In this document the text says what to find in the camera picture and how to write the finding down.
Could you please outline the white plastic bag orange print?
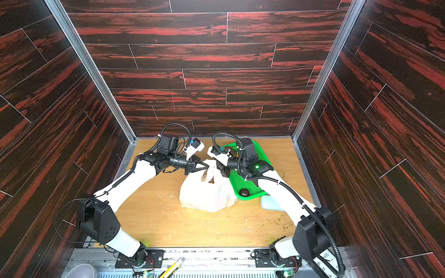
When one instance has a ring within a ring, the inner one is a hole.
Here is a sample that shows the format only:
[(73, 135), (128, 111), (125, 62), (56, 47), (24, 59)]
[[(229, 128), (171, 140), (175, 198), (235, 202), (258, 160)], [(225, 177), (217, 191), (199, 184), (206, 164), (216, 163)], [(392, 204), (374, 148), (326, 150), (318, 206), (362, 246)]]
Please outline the white plastic bag orange print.
[(190, 173), (181, 185), (180, 205), (210, 213), (233, 206), (238, 198), (228, 178), (223, 177), (215, 160), (205, 160), (208, 169)]

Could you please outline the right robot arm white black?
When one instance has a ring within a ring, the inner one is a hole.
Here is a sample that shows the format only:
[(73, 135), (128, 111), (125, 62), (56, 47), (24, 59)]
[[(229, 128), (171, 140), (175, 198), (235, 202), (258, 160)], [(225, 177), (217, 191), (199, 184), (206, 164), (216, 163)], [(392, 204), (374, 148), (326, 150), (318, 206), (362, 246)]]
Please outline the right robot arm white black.
[(220, 136), (220, 133), (212, 136), (213, 145), (207, 153), (217, 161), (221, 173), (229, 176), (235, 171), (245, 181), (254, 183), (277, 202), (296, 226), (292, 237), (284, 236), (270, 244), (271, 262), (283, 267), (294, 259), (295, 267), (299, 268), (302, 261), (307, 261), (326, 278), (344, 277), (346, 267), (330, 231), (331, 211), (316, 207), (286, 184), (270, 163), (259, 158), (251, 139), (230, 134), (236, 141), (235, 147), (225, 149), (216, 141)]

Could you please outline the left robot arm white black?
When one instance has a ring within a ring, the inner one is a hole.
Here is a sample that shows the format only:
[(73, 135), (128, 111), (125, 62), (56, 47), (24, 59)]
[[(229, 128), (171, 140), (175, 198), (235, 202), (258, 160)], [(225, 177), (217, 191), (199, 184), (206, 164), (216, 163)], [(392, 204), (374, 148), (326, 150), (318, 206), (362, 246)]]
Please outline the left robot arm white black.
[(146, 246), (124, 231), (115, 212), (144, 183), (170, 166), (184, 169), (185, 174), (209, 168), (196, 155), (192, 155), (188, 161), (156, 152), (140, 154), (124, 175), (80, 201), (77, 227), (93, 240), (117, 250), (134, 264), (142, 266), (147, 260)]

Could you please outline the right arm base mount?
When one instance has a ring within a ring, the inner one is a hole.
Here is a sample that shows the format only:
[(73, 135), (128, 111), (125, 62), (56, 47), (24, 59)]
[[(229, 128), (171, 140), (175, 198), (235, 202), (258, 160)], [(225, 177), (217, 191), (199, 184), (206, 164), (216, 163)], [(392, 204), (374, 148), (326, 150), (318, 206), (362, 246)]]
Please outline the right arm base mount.
[(268, 249), (255, 249), (250, 253), (250, 257), (255, 260), (255, 265), (257, 268), (293, 268), (298, 270), (302, 265), (302, 259), (298, 256), (291, 256), (289, 258), (281, 257), (276, 248), (275, 244), (285, 237), (281, 237), (276, 241), (272, 242)]

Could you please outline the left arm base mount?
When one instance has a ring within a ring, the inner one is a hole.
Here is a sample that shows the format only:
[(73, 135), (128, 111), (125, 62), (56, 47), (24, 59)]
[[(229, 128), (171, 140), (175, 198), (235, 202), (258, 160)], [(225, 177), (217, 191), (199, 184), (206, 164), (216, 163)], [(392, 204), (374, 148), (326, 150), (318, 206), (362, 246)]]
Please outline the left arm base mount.
[(163, 264), (165, 250), (146, 248), (142, 251), (144, 244), (140, 246), (135, 255), (127, 257), (118, 253), (115, 264), (117, 269), (160, 269)]

